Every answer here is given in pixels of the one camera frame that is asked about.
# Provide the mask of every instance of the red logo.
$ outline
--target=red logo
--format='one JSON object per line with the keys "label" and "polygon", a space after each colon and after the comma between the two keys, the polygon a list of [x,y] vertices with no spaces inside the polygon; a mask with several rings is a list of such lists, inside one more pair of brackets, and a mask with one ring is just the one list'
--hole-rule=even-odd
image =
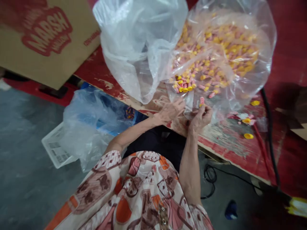
{"label": "red logo", "polygon": [[71,42],[69,34],[73,28],[59,7],[44,10],[26,28],[22,43],[44,56],[50,56],[51,51],[60,54]]}

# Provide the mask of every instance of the plastic bag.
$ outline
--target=plastic bag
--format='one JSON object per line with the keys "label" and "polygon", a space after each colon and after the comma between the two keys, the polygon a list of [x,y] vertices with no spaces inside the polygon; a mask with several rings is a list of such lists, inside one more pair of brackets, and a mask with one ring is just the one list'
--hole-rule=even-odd
{"label": "plastic bag", "polygon": [[263,0],[200,0],[190,10],[169,62],[170,100],[184,96],[185,115],[200,98],[211,123],[249,103],[271,71],[276,27]]}
{"label": "plastic bag", "polygon": [[99,0],[93,14],[101,29],[105,62],[132,97],[147,104],[175,48],[188,8],[185,0]]}
{"label": "plastic bag", "polygon": [[126,118],[127,108],[94,87],[75,91],[64,110],[64,136],[60,144],[80,159],[83,172],[95,166],[114,136],[134,125],[136,117]]}

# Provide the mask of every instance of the hand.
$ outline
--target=hand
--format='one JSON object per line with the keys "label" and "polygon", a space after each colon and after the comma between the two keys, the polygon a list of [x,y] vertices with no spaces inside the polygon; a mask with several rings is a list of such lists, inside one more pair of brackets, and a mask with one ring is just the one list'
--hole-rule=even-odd
{"label": "hand", "polygon": [[210,106],[202,105],[202,107],[200,107],[198,111],[194,111],[194,113],[195,112],[197,112],[197,115],[191,121],[189,132],[196,132],[199,134],[203,127],[210,123],[212,118],[212,109]]}
{"label": "hand", "polygon": [[162,110],[153,116],[160,122],[161,125],[165,125],[183,113],[184,110],[185,101],[182,98],[179,98],[174,103],[165,104]]}

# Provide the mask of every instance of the patterned blouse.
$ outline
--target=patterned blouse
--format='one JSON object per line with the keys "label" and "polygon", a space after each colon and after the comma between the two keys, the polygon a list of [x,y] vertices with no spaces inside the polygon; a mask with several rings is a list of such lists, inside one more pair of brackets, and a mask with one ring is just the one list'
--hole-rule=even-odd
{"label": "patterned blouse", "polygon": [[187,203],[178,177],[156,152],[122,160],[110,151],[46,229],[213,229],[205,209]]}

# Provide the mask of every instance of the wooden table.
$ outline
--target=wooden table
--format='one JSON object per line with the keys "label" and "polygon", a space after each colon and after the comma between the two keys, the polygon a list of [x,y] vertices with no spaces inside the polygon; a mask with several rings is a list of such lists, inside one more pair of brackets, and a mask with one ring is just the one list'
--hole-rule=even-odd
{"label": "wooden table", "polygon": [[[292,1],[291,4],[286,0],[274,0],[269,1],[269,4],[277,26],[278,42],[265,90],[274,119],[273,147],[281,190],[291,196],[307,198],[307,141],[289,131],[286,117],[275,111],[276,108],[291,108],[300,86],[307,86],[307,10],[304,8],[304,0]],[[75,75],[148,116],[158,112],[169,101],[164,84],[160,84],[153,100],[147,105],[127,95],[109,72],[100,47],[80,66]],[[261,97],[259,100],[260,106],[247,105],[244,111],[255,117],[265,116]],[[181,116],[167,126],[186,136],[186,122],[185,117]],[[265,166],[259,139],[247,140],[243,137],[244,133],[253,134],[254,129],[238,125],[237,120],[226,119],[204,128],[198,144],[261,181],[275,184],[274,174],[269,173]],[[265,141],[266,134],[261,135]]]}

